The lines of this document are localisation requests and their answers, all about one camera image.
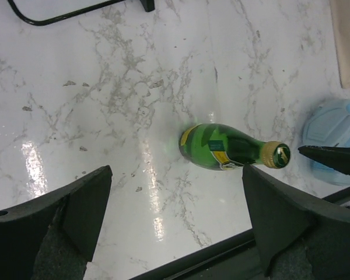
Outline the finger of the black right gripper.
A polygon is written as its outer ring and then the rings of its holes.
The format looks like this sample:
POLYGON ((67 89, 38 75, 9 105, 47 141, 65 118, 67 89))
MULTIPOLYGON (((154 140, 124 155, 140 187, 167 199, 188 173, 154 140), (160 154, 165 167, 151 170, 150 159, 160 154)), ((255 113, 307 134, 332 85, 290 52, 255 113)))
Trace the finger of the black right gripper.
POLYGON ((298 150, 311 159, 315 178, 326 183, 350 183, 350 148, 301 146, 298 150))

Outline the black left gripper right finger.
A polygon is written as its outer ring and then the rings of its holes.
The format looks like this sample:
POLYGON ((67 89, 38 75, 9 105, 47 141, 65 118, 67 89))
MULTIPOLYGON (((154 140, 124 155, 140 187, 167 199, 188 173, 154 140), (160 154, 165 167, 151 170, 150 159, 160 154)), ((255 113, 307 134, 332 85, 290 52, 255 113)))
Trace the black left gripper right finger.
POLYGON ((261 269, 271 279, 350 279, 350 209, 244 166, 261 269))

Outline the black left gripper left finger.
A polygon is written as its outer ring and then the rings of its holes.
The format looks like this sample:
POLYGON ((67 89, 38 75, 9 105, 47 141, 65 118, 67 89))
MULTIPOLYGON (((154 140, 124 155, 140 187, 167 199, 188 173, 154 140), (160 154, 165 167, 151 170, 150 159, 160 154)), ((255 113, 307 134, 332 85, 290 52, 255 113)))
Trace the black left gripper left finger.
POLYGON ((102 228, 113 173, 100 167, 0 210, 0 279, 83 279, 102 228))

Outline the green bottle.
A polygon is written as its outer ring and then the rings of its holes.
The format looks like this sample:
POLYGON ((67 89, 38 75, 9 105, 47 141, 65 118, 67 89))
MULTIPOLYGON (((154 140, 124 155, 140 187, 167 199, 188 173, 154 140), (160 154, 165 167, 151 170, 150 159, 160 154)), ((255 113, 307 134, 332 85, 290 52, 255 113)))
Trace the green bottle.
POLYGON ((244 165, 286 167, 291 150, 285 143, 260 141, 228 125, 198 124, 185 130, 178 143, 183 157, 209 170, 227 171, 244 165))

